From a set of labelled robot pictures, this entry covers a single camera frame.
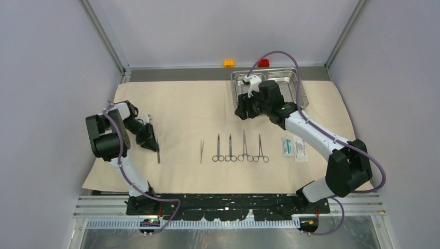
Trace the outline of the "steel scalpel handle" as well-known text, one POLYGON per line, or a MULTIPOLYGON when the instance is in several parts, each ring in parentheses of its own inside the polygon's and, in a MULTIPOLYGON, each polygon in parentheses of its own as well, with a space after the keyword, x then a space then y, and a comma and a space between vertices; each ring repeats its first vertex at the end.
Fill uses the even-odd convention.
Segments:
POLYGON ((161 159, 160 159, 160 146, 159 146, 159 140, 156 139, 156 143, 157 143, 157 163, 160 164, 161 163, 161 159))

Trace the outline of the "steel mesh instrument tray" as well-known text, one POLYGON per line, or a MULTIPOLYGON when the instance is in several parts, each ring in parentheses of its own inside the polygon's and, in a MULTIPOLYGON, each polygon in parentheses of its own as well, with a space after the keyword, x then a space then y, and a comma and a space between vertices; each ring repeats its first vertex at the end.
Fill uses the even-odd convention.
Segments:
MULTIPOLYGON (((238 107, 238 95, 247 93, 249 86, 243 83, 249 71, 234 71, 230 75, 233 108, 238 107)), ((294 67, 266 68, 253 70, 251 75, 258 76, 262 81, 274 80, 280 87, 285 102, 296 103, 297 70, 294 67)))

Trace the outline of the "steel tweezers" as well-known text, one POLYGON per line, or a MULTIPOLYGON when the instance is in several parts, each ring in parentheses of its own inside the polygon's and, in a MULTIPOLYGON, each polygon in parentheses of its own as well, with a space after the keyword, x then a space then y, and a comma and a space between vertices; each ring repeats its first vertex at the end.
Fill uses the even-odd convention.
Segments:
POLYGON ((204 140, 201 139, 201 141, 200 141, 200 164, 202 164, 202 159, 203 159, 203 149, 204 149, 204 140))

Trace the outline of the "steel hemostat clamp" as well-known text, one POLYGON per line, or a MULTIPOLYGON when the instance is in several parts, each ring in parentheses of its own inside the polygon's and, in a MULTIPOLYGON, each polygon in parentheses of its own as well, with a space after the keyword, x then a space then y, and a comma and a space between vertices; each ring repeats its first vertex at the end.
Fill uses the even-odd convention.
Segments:
POLYGON ((258 135, 258 155, 253 156, 253 162, 259 162, 259 161, 262 161, 264 163, 269 162, 269 157, 265 156, 263 153, 262 140, 260 134, 258 135))

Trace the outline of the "cream cloth wrap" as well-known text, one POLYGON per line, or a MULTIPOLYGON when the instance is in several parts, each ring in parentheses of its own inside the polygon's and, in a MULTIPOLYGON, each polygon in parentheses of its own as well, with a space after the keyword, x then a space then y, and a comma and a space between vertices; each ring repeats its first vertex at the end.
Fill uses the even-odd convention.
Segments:
POLYGON ((221 81, 129 82, 118 87, 115 102, 128 100, 140 115, 150 114, 159 140, 157 153, 131 137, 132 162, 157 193, 294 193, 325 176, 325 159, 306 144, 308 162, 282 156, 281 138, 291 134, 265 116, 241 120, 234 114, 231 85, 221 81), (221 154, 242 153, 243 130, 248 153, 258 155, 258 135, 269 162, 213 162, 217 135, 221 154), (200 164, 200 141, 204 140, 200 164))

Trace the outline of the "long steel needle holder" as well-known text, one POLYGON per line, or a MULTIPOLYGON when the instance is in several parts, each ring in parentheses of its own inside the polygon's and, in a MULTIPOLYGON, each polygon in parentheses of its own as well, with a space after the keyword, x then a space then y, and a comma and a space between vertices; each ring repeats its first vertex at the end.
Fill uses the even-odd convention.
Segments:
POLYGON ((246 134, 245 130, 243 130, 243 146, 242 146, 242 153, 237 155, 237 159, 240 162, 243 162, 244 160, 248 162, 253 162, 253 157, 248 153, 247 143, 246 143, 246 134))

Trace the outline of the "straight steel scissors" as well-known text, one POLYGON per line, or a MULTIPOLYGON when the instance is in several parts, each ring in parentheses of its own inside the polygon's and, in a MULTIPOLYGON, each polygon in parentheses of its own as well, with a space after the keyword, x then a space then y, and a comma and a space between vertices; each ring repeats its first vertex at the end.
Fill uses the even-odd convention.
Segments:
POLYGON ((225 161, 226 162, 236 162, 237 161, 237 156, 235 156, 232 152, 231 134, 229 135, 229 139, 228 139, 228 154, 225 156, 225 161))

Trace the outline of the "curved steel scissors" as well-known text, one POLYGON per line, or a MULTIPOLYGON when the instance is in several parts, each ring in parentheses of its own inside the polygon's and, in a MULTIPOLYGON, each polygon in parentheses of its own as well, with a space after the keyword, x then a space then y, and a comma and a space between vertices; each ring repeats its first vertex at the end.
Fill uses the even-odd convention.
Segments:
POLYGON ((219 134, 217 135, 217 142, 216 142, 216 154, 212 156, 213 162, 222 162, 225 160, 225 157, 221 154, 221 141, 219 134))

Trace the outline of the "green white sterile packet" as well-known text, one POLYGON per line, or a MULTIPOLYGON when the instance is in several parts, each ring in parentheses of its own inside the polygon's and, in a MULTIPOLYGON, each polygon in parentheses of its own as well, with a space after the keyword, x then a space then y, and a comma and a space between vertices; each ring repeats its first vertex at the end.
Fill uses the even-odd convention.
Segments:
POLYGON ((282 156, 283 157, 295 156, 293 138, 292 137, 283 137, 283 138, 281 138, 281 141, 282 141, 282 149, 283 149, 282 156))

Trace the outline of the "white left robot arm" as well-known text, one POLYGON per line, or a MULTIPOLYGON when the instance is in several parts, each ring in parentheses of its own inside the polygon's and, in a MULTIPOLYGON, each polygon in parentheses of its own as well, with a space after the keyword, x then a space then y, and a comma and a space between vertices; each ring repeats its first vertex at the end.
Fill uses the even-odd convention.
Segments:
POLYGON ((128 215, 152 215, 160 207, 153 187, 129 155, 129 133, 142 149, 160 151, 150 120, 149 114, 140 117, 138 108, 128 100, 112 103, 102 113, 85 119, 93 154, 110 163, 129 188, 125 201, 128 215))

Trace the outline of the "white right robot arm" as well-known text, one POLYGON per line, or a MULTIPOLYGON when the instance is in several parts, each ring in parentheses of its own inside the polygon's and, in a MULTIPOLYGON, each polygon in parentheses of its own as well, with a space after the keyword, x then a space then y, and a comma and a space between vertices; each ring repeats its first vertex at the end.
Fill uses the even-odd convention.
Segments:
POLYGON ((274 80, 253 83, 248 93, 238 95, 235 115, 242 120, 265 115, 299 136, 327 161, 323 178, 296 191, 296 206, 303 213, 311 212, 322 199, 347 196, 372 178, 365 143, 349 141, 315 123, 300 106, 284 100, 274 80))

